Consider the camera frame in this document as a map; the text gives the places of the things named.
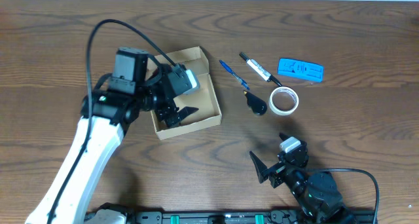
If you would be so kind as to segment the cardboard box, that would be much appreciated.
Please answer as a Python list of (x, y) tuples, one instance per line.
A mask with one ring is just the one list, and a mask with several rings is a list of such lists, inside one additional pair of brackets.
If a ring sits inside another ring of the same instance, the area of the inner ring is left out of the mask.
[(222, 112), (210, 76), (209, 61), (201, 47), (192, 47), (167, 53), (175, 63), (184, 64), (197, 76), (200, 88), (189, 95), (174, 98), (179, 108), (196, 107), (198, 111), (180, 122), (179, 126), (168, 128), (158, 121), (156, 113), (151, 112), (156, 135), (160, 140), (180, 136), (197, 130), (217, 126), (221, 123)]

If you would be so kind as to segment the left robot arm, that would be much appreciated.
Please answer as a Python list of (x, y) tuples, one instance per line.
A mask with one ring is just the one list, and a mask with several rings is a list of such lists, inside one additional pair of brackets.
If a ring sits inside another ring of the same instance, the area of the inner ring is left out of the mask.
[(144, 50), (118, 49), (112, 73), (103, 75), (83, 100), (71, 148), (46, 195), (27, 223), (82, 223), (103, 169), (141, 111), (154, 111), (167, 127), (197, 108), (174, 99), (200, 83), (183, 64), (161, 64)]

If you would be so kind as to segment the white masking tape roll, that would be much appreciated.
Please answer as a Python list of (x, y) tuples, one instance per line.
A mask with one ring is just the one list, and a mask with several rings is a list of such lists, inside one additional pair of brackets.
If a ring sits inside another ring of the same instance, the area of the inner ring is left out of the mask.
[(299, 106), (299, 96), (292, 88), (281, 86), (271, 93), (268, 102), (273, 113), (287, 116)]

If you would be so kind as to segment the blue plastic case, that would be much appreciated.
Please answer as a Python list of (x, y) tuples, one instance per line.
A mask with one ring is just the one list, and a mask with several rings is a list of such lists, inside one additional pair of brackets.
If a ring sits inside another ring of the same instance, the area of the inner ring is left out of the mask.
[(278, 75), (320, 83), (323, 81), (323, 66), (289, 58), (281, 58)]

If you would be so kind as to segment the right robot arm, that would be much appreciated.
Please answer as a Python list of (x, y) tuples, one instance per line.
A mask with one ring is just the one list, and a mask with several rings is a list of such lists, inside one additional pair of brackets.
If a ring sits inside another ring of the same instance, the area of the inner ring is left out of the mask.
[(249, 155), (260, 183), (269, 180), (276, 188), (286, 184), (301, 206), (307, 223), (357, 223), (355, 215), (343, 203), (337, 184), (328, 172), (308, 172), (308, 144), (293, 136), (280, 134), (278, 162), (267, 167), (254, 152)]

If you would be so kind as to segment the black and white marker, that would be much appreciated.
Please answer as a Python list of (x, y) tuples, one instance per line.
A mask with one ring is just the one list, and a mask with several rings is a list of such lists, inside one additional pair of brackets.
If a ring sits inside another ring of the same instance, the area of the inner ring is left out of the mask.
[(282, 86), (282, 83), (279, 82), (270, 72), (268, 72), (262, 65), (256, 62), (254, 59), (249, 58), (244, 52), (239, 53), (239, 56), (246, 62), (246, 64), (251, 67), (259, 76), (263, 78), (266, 82), (273, 82), (277, 86)]

